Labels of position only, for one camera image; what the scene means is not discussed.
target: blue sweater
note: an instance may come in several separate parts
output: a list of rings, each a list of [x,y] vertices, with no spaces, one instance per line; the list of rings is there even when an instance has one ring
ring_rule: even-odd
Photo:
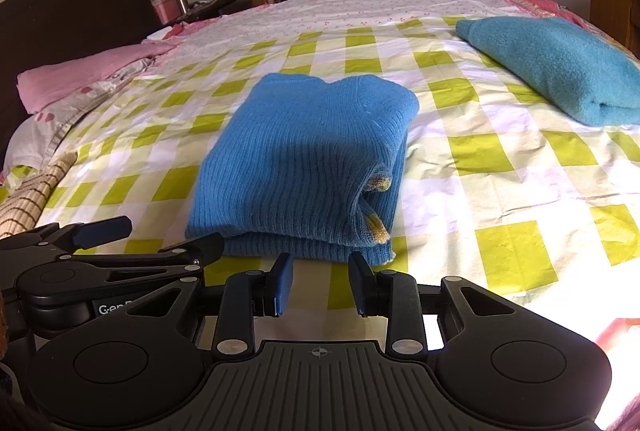
[[[573,23],[499,16],[459,21],[456,34],[584,124],[640,124],[640,71]]]
[[[417,112],[413,92],[371,75],[266,75],[202,163],[186,236],[218,231],[230,255],[390,261]]]

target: screw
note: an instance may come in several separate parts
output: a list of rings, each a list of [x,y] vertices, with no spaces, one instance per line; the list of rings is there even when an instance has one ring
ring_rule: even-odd
[[[226,339],[225,341],[220,341],[216,348],[220,353],[224,353],[225,355],[237,355],[238,353],[247,351],[249,346],[240,339]]]
[[[415,355],[416,353],[420,353],[424,347],[421,343],[413,339],[398,339],[391,345],[391,348],[395,353]]]

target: dark wooden headboard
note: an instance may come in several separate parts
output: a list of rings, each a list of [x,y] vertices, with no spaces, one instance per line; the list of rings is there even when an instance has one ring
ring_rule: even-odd
[[[19,73],[140,42],[161,27],[150,0],[5,0],[0,4],[0,167],[27,118]]]

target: crosshair marking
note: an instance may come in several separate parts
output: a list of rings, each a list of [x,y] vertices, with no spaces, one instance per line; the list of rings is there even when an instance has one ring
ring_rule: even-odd
[[[309,353],[312,353],[316,357],[324,357],[326,354],[331,352],[329,350],[326,350],[325,348],[318,347],[318,348],[314,348]]]

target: pink pillow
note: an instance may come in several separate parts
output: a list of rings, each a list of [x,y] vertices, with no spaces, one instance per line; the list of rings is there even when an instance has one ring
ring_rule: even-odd
[[[96,81],[103,81],[133,61],[158,56],[175,45],[148,42],[105,50],[82,59],[46,65],[18,75],[18,93],[27,113],[35,114],[70,93]]]

